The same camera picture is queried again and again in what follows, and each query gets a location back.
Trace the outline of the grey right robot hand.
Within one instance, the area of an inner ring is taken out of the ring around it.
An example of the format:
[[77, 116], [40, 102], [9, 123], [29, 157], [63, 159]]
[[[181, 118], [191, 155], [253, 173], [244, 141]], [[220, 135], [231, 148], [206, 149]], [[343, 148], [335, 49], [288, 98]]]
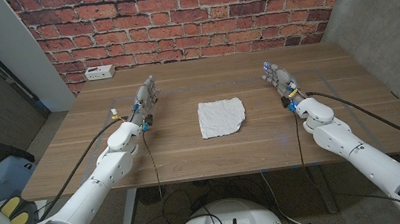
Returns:
[[265, 74], [262, 78], [271, 83], [281, 96], [282, 107], [294, 112], [301, 101], [307, 98], [301, 92], [301, 88], [294, 76], [289, 74], [284, 68], [277, 64], [271, 64], [267, 61], [263, 63]]

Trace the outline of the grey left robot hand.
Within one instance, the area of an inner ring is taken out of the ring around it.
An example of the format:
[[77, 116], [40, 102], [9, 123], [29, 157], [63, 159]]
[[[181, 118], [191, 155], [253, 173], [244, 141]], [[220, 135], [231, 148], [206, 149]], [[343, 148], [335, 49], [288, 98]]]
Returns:
[[156, 89], [155, 80], [150, 75], [138, 88], [137, 94], [134, 97], [132, 113], [127, 121], [140, 126], [142, 131], [145, 131], [153, 124], [153, 110], [159, 97], [160, 90]]

